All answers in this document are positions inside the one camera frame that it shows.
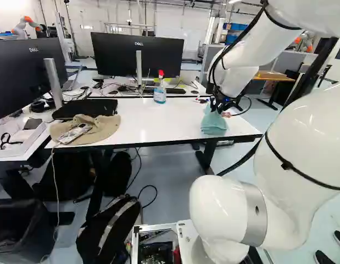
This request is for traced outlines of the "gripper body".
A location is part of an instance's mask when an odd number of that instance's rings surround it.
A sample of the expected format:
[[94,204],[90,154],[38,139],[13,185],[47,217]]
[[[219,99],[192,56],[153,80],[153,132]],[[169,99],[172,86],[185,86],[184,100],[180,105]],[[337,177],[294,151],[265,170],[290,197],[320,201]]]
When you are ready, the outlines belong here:
[[220,90],[213,90],[210,96],[211,110],[228,110],[233,107],[233,100],[225,96]]

